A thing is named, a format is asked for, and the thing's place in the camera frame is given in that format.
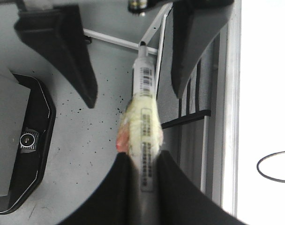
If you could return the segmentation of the black robot base with button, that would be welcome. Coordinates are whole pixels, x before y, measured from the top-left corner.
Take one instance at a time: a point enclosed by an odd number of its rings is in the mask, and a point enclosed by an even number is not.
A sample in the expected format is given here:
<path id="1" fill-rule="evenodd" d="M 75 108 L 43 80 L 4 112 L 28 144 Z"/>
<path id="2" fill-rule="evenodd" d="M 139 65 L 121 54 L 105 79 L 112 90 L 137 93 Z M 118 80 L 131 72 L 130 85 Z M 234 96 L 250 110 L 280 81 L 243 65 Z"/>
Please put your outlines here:
<path id="1" fill-rule="evenodd" d="M 0 197 L 0 215 L 16 211 L 40 185 L 53 133 L 56 109 L 43 82 L 35 77 L 14 74 L 19 84 L 30 89 L 9 193 Z"/>

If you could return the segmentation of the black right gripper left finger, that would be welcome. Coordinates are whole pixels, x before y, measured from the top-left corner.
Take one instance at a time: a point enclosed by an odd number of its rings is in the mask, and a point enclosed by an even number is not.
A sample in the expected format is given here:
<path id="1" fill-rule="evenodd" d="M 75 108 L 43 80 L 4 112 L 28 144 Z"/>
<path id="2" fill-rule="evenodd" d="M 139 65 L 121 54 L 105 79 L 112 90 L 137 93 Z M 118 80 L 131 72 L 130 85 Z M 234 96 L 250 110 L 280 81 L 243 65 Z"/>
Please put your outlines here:
<path id="1" fill-rule="evenodd" d="M 118 153 L 97 189 L 60 225 L 128 225 L 130 157 Z"/>

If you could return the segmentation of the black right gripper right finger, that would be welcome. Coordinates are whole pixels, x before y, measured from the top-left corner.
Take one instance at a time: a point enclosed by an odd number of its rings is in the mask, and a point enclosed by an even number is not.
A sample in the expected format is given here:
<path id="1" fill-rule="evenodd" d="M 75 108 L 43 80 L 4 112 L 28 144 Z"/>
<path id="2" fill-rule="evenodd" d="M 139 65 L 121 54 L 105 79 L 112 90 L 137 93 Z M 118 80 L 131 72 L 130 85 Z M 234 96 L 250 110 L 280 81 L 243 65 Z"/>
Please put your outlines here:
<path id="1" fill-rule="evenodd" d="M 242 225 L 205 196 L 167 150 L 157 158 L 160 219 L 163 225 Z"/>

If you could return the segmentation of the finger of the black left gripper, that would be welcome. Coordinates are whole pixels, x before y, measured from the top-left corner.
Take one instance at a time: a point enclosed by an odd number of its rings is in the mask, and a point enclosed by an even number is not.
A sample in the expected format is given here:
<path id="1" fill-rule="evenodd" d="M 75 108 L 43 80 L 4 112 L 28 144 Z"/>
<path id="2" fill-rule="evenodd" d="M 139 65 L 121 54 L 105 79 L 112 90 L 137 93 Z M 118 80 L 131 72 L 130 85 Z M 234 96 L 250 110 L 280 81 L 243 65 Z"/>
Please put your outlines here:
<path id="1" fill-rule="evenodd" d="M 49 61 L 74 87 L 88 108 L 97 99 L 78 5 L 19 12 L 14 29 L 19 39 Z"/>
<path id="2" fill-rule="evenodd" d="M 206 47 L 230 19 L 233 0 L 179 0 L 173 3 L 171 81 L 177 98 Z"/>

